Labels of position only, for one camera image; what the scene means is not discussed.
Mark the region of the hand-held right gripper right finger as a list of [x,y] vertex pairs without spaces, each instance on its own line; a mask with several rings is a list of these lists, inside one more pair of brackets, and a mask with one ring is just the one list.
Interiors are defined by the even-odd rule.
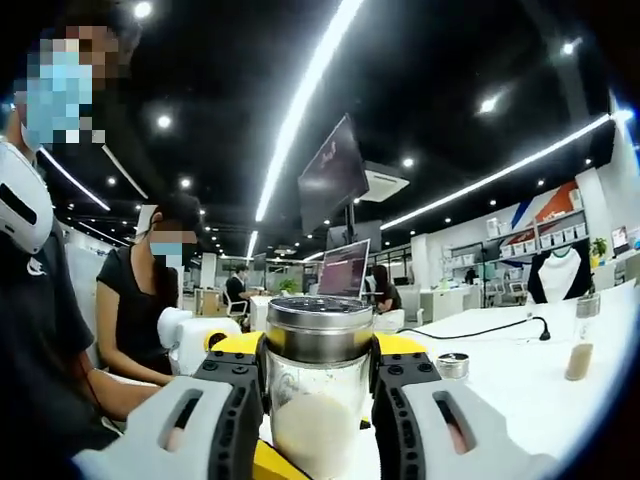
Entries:
[[371,421],[384,479],[549,479],[556,460],[530,454],[505,417],[460,380],[443,379],[425,348],[383,333],[371,344]]

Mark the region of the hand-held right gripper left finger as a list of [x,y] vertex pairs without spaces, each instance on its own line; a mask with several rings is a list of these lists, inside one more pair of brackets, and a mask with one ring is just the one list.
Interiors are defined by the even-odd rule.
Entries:
[[263,336],[217,343],[192,376],[180,376],[132,411],[122,436],[73,462],[85,479],[249,479],[265,410]]

